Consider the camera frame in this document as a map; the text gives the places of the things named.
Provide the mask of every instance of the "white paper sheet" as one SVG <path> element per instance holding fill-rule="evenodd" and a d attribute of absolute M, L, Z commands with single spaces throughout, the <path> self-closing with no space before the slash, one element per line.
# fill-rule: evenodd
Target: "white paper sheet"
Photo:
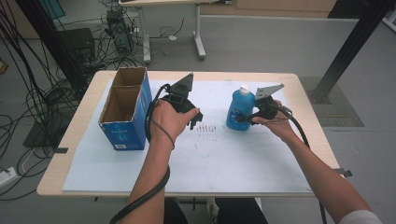
<path fill-rule="evenodd" d="M 153 96 L 165 83 L 175 81 L 150 81 Z M 241 84 L 247 84 L 255 93 L 259 87 L 279 83 L 193 82 L 189 100 L 201 108 L 204 119 L 193 130 L 186 127 L 177 139 L 167 192 L 191 195 L 312 192 L 288 147 L 266 127 L 254 125 L 246 132 L 238 132 L 226 126 L 232 94 Z M 65 191 L 130 192 L 137 179 L 149 144 L 141 151 L 116 151 L 98 125 L 110 85 L 109 82 L 78 145 L 64 183 Z M 287 105 L 283 91 L 273 97 Z"/>

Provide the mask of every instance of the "table leg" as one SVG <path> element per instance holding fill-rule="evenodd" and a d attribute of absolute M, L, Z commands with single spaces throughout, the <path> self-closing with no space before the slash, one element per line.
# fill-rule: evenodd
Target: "table leg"
<path fill-rule="evenodd" d="M 142 7 L 137 7 L 137 14 L 139 16 L 140 21 L 140 31 L 142 32 L 143 37 L 143 60 L 145 64 L 149 64 L 151 61 L 151 55 L 149 50 L 149 35 L 146 34 L 146 26 L 144 21 L 144 14 Z"/>
<path fill-rule="evenodd" d="M 382 19 L 382 22 L 384 22 L 394 32 L 396 32 L 396 25 L 394 24 L 395 21 L 396 21 L 396 9 L 389 16 L 389 18 Z"/>
<path fill-rule="evenodd" d="M 195 44 L 198 49 L 198 55 L 203 60 L 206 56 L 204 45 L 202 44 L 201 34 L 200 34 L 200 16 L 201 16 L 201 7 L 199 4 L 195 4 L 195 31 L 192 32 L 194 34 Z"/>

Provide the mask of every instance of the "cardboard box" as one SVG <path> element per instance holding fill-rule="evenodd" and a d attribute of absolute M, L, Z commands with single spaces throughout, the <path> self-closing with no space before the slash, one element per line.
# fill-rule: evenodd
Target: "cardboard box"
<path fill-rule="evenodd" d="M 120 68 L 99 118 L 99 126 L 114 149 L 145 148 L 145 119 L 151 101 L 146 68 Z"/>

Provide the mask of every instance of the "bottle cap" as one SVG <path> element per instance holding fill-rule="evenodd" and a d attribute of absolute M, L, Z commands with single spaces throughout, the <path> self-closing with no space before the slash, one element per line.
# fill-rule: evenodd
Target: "bottle cap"
<path fill-rule="evenodd" d="M 242 95 L 248 95 L 250 93 L 250 89 L 247 85 L 241 85 L 239 92 L 241 92 Z"/>

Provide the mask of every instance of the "sleeve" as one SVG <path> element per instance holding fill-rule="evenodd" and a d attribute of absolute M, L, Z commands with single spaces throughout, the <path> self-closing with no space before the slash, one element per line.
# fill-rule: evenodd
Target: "sleeve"
<path fill-rule="evenodd" d="M 344 216 L 340 224 L 382 224 L 382 222 L 373 212 L 358 210 Z"/>

